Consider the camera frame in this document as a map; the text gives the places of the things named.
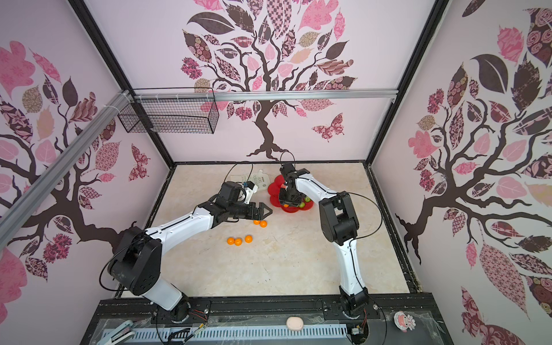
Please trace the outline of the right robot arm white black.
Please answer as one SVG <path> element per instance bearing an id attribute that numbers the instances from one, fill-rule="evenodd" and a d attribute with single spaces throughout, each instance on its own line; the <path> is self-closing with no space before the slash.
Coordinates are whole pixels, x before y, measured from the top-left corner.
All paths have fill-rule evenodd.
<path id="1" fill-rule="evenodd" d="M 280 167 L 284 188 L 279 192 L 282 205 L 299 207 L 305 198 L 319 207 L 321 230 L 333 244 L 340 272 L 340 301 L 344 314 L 356 317 L 369 302 L 369 292 L 362 278 L 357 255 L 356 239 L 359 230 L 351 196 L 326 187 L 309 170 L 296 169 L 288 162 Z"/>

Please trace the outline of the red flower-shaped fruit bowl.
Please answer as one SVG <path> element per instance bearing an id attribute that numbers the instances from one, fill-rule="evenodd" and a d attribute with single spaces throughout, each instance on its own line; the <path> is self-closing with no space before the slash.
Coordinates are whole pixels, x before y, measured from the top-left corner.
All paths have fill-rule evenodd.
<path id="1" fill-rule="evenodd" d="M 269 185 L 269 187 L 267 189 L 268 193 L 270 195 L 270 203 L 273 206 L 281 208 L 284 212 L 289 213 L 289 214 L 293 214 L 293 213 L 298 212 L 298 211 L 307 211 L 307 210 L 310 210 L 314 207 L 314 202 L 313 201 L 310 201 L 310 202 L 306 203 L 305 200 L 304 200 L 303 202 L 306 204 L 304 208 L 291 207 L 291 206 L 289 206 L 289 208 L 284 208 L 278 200 L 278 194 L 280 192 L 280 187 L 283 183 L 284 183 L 283 176 L 278 175 L 274 179 L 274 181 Z"/>

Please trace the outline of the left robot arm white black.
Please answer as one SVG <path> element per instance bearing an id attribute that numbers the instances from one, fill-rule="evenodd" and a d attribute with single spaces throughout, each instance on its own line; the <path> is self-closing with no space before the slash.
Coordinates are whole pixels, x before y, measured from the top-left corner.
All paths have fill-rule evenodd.
<path id="1" fill-rule="evenodd" d="M 263 202 L 251 201 L 257 192 L 253 182 L 225 182 L 219 192 L 195 206 L 188 214 L 146 230 L 130 229 L 124 234 L 106 271 L 130 293 L 165 310 L 173 323 L 189 318 L 188 296 L 161 276 L 164 255 L 180 243 L 223 223 L 241 219 L 264 221 L 273 210 Z"/>

